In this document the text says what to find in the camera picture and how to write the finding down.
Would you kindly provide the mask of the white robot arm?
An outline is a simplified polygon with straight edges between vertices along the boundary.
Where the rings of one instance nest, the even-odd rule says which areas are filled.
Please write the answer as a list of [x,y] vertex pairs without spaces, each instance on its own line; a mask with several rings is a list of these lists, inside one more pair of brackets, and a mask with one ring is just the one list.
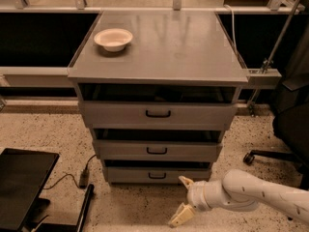
[[198,181],[180,176],[187,189],[187,204],[182,203],[169,220],[177,227],[192,219],[197,212],[223,208],[235,212],[257,209],[259,203],[309,223],[309,191],[264,181],[245,171],[232,169],[216,181]]

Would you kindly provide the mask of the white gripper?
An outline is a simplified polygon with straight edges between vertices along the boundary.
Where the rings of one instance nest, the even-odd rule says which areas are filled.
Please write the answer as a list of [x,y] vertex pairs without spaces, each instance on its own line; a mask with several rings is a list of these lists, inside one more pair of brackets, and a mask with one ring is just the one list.
[[194,183],[184,176],[180,176],[179,180],[188,189],[187,201],[190,205],[184,203],[180,205],[168,222],[170,227],[178,227],[186,223],[195,216],[195,211],[205,212],[220,206],[222,185],[219,181]]

